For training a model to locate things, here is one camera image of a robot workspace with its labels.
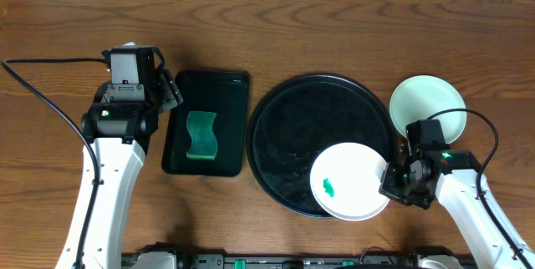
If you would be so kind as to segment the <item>white plate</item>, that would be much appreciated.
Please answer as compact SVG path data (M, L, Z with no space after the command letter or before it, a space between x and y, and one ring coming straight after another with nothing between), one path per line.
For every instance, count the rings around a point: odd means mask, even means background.
M377 216L389 199L379 193L386 160L370 147L340 143L322 151L312 164L309 184L328 214L344 221Z

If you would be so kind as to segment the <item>green wavy sponge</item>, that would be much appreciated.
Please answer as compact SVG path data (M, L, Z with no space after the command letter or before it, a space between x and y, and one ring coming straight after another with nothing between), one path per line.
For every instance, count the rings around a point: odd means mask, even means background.
M218 143L213 131L217 114L213 112L191 111L186 119L186 129L191 137L191 146L186 157L191 160L214 160Z

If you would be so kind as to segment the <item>pale green plate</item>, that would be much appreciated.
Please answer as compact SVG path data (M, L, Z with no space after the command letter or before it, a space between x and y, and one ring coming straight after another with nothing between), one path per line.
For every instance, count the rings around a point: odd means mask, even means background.
M389 112L398 132L407 138L406 126L448 109L464 109L460 93L444 79L417 75L400 83L390 97Z

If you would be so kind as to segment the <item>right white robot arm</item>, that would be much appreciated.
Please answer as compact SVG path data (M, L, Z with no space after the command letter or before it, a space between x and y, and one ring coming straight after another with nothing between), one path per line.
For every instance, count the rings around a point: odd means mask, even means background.
M534 251L516 232L472 152L422 145L403 164L390 162L379 193L405 206L429 209L437 200L456 223L480 268L533 268Z

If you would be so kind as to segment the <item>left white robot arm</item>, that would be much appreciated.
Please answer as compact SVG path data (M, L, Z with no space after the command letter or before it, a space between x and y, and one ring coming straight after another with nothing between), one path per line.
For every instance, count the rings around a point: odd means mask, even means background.
M154 46L103 53L111 79L82 118L84 166L59 268L119 268L130 199L161 113L182 97Z

